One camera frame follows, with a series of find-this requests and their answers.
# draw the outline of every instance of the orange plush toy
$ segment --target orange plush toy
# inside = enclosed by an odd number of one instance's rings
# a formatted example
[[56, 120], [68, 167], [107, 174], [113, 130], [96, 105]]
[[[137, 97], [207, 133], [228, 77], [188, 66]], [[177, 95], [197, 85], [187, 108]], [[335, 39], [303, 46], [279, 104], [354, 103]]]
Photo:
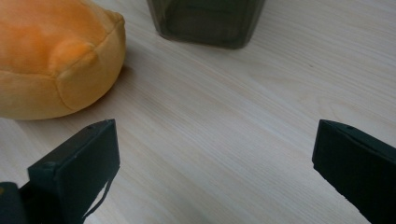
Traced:
[[90, 0], [3, 0], [0, 117], [49, 119], [91, 105], [125, 57], [124, 19]]

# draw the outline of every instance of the plush fabric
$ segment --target plush fabric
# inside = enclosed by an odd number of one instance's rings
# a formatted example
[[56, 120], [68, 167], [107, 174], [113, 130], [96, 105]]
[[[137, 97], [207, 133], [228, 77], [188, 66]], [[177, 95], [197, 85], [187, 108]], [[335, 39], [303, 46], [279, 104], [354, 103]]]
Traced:
[[2, 0], [0, 117], [77, 112], [111, 88], [124, 56], [119, 13], [89, 0]]

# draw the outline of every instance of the table surface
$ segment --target table surface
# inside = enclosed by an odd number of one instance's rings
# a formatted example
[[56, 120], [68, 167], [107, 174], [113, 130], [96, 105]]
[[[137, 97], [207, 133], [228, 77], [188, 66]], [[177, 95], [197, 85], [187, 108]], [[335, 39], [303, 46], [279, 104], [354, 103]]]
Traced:
[[118, 81], [67, 117], [0, 119], [0, 181], [115, 119], [121, 168], [86, 223], [368, 223], [311, 158], [320, 119], [396, 147], [396, 1], [267, 0], [239, 50], [161, 38], [145, 0], [95, 2], [126, 20]]

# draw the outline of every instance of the seam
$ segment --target seam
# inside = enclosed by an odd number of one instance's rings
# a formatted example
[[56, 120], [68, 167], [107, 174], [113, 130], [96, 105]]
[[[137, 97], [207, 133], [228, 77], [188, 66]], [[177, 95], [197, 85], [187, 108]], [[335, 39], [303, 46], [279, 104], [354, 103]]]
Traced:
[[[120, 25], [120, 23], [122, 23], [122, 21], [123, 21], [123, 19], [118, 20], [116, 22], [116, 24], [114, 25], [114, 27], [109, 32], [107, 32], [106, 36], [101, 41], [99, 41], [99, 43], [93, 49], [91, 49], [90, 51], [88, 51], [87, 53], [82, 55], [80, 57], [80, 59], [85, 58], [87, 55], [89, 55], [90, 53], [94, 52], [97, 48], [99, 48], [105, 42], [105, 40], [107, 40], [108, 36], [111, 35], [114, 32], [114, 30]], [[70, 67], [74, 66], [76, 63], [79, 63], [79, 62], [80, 62], [80, 60], [77, 60], [76, 62], [68, 65], [64, 70], [69, 69]], [[45, 73], [45, 74], [41, 74], [41, 73], [14, 73], [14, 72], [11, 72], [11, 71], [8, 71], [8, 70], [2, 70], [2, 69], [0, 69], [0, 72], [10, 73], [10, 74], [13, 74], [15, 76], [36, 75], [38, 77], [52, 77], [53, 79], [55, 79], [55, 74], [54, 73]]]
[[[116, 30], [116, 28], [117, 28], [119, 25], [122, 25], [122, 22], [123, 22], [123, 19], [118, 20], [117, 23], [114, 25], [113, 29], [112, 29], [109, 33], [107, 33], [107, 35], [105, 36], [105, 38], [104, 38], [97, 46], [95, 46], [95, 48], [93, 48], [92, 50], [90, 50], [89, 52], [87, 52], [86, 54], [84, 54], [84, 55], [83, 55], [82, 57], [80, 57], [79, 60], [76, 61], [75, 63], [72, 63], [72, 64], [70, 64], [69, 66], [67, 66], [67, 68], [65, 68], [62, 72], [60, 72], [59, 75], [62, 74], [65, 70], [67, 70], [67, 69], [73, 67], [73, 66], [76, 65], [77, 63], [80, 63], [80, 62], [81, 62], [81, 59], [87, 57], [89, 54], [91, 54], [91, 53], [93, 53], [94, 51], [96, 51], [99, 47], [103, 46], [103, 44], [105, 43], [105, 41], [108, 39], [108, 37], [109, 37], [111, 34], [114, 33], [114, 31]], [[60, 92], [60, 90], [59, 90], [58, 78], [54, 78], [53, 80], [54, 80], [54, 82], [55, 82], [56, 89], [57, 89], [57, 92], [58, 92], [58, 94], [59, 94], [59, 96], [60, 96], [60, 98], [61, 98], [62, 103], [63, 103], [67, 108], [72, 109], [72, 110], [75, 110], [75, 109], [71, 108], [70, 106], [68, 106], [67, 103], [64, 101], [64, 98], [63, 98], [63, 96], [62, 96], [62, 94], [61, 94], [61, 92]]]

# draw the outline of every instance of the light wood surface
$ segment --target light wood surface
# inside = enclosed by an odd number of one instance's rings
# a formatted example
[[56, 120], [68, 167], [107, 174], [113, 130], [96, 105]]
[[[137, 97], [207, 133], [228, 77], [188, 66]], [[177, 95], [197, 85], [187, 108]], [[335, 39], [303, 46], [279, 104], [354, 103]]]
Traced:
[[126, 20], [119, 80], [71, 116], [0, 119], [0, 181], [115, 119], [121, 168], [86, 223], [368, 223], [311, 157], [320, 119], [396, 147], [396, 1], [268, 0], [240, 50], [162, 39], [145, 0], [95, 2]]

